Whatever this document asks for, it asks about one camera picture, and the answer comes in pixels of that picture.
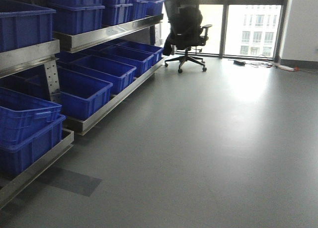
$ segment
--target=power strip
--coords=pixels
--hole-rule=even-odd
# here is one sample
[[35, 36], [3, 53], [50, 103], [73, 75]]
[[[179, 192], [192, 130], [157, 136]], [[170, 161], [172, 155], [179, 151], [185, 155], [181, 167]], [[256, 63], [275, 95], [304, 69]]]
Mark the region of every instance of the power strip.
[[282, 70], [286, 70], [286, 71], [290, 71], [290, 72], [296, 72], [297, 70], [294, 69], [294, 68], [291, 68], [291, 67], [288, 67], [288, 66], [284, 66], [284, 65], [277, 65], [277, 67], [279, 69], [282, 69]]
[[239, 66], [244, 66], [246, 64], [246, 62], [239, 60], [239, 59], [235, 59], [233, 61], [233, 64], [239, 65]]

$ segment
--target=glass window pane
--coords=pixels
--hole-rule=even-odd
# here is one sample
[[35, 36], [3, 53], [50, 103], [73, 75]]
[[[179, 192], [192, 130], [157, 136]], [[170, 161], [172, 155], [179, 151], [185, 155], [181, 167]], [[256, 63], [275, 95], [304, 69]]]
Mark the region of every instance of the glass window pane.
[[201, 25], [212, 24], [209, 28], [206, 45], [202, 47], [202, 53], [219, 54], [221, 42], [222, 13], [223, 5], [200, 5], [200, 11], [203, 16]]
[[272, 57], [280, 10], [280, 5], [230, 5], [225, 54]]

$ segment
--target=metal shelf rack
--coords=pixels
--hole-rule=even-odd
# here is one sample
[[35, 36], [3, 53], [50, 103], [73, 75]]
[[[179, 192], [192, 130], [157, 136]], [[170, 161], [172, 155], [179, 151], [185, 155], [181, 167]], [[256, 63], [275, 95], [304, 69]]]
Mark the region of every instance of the metal shelf rack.
[[[0, 78], [43, 65], [45, 67], [51, 101], [59, 103], [60, 87], [55, 54], [59, 53], [60, 50], [75, 53], [153, 26], [160, 23], [162, 19], [163, 15], [161, 14], [79, 35], [54, 32], [56, 40], [51, 42], [0, 53]], [[100, 108], [87, 120], [81, 121], [71, 117], [67, 118], [64, 122], [64, 127], [67, 127], [67, 129], [63, 128], [62, 140], [20, 175], [15, 178], [8, 178], [0, 174], [0, 210], [73, 146], [74, 131], [81, 135], [86, 134], [127, 96], [151, 77], [161, 64], [162, 60], [143, 75], [136, 78], [131, 85], [118, 95], [115, 95], [105, 106]]]
[[136, 78], [132, 84], [122, 90], [118, 95], [115, 95], [106, 105], [101, 107], [87, 120], [78, 120], [72, 117], [67, 117], [64, 121], [64, 126], [73, 130], [79, 135], [85, 135], [91, 128], [93, 128], [101, 119], [110, 113], [117, 105], [119, 105], [127, 96], [133, 93], [140, 85], [142, 85], [148, 78], [150, 78], [156, 70], [163, 64], [161, 59], [157, 64], [152, 66], [148, 71]]
[[[55, 54], [59, 40], [0, 53], [0, 78], [43, 65], [52, 101], [59, 102], [59, 82]], [[0, 174], [0, 209], [17, 196], [41, 173], [66, 153], [74, 141], [74, 131], [63, 129], [62, 140], [15, 178]]]
[[12, 179], [0, 174], [0, 210], [73, 146], [73, 131], [63, 129], [62, 138], [57, 145], [17, 177]]
[[163, 14], [159, 14], [77, 35], [54, 32], [53, 37], [60, 40], [61, 50], [75, 53], [97, 44], [148, 28], [160, 23], [162, 19]]

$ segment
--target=stainless steel shelf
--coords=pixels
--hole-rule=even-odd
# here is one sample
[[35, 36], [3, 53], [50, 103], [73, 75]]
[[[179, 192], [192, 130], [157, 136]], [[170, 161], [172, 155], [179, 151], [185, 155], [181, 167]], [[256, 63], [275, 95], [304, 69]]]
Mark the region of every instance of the stainless steel shelf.
[[78, 120], [72, 117], [66, 118], [64, 127], [75, 131], [80, 135], [85, 135], [91, 128], [93, 128], [101, 119], [103, 119], [109, 112], [111, 112], [117, 105], [119, 105], [127, 96], [134, 92], [142, 83], [151, 77], [162, 65], [163, 59], [151, 67], [148, 71], [138, 77], [132, 84], [126, 87], [122, 92], [112, 98], [106, 105], [101, 107], [87, 120]]
[[55, 60], [60, 41], [53, 40], [0, 53], [0, 78]]
[[73, 146], [74, 132], [62, 132], [63, 139], [16, 178], [0, 180], [5, 183], [0, 189], [0, 210]]
[[61, 50], [75, 53], [97, 44], [153, 26], [160, 23], [162, 19], [163, 14], [160, 14], [77, 35], [54, 32], [53, 37], [61, 41]]

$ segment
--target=office chair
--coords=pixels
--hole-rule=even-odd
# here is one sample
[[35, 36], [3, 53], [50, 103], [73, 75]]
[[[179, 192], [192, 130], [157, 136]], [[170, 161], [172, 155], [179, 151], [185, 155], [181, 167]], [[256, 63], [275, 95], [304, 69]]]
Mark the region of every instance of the office chair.
[[178, 50], [185, 50], [184, 56], [165, 60], [164, 66], [167, 67], [167, 62], [180, 61], [178, 72], [182, 73], [181, 66], [191, 61], [203, 66], [205, 72], [205, 62], [203, 58], [189, 55], [191, 47], [204, 46], [208, 38], [208, 29], [211, 24], [201, 27], [202, 14], [199, 10], [199, 0], [164, 0], [165, 10], [170, 23], [170, 34], [164, 44], [164, 55], [170, 55], [172, 48], [175, 45]]

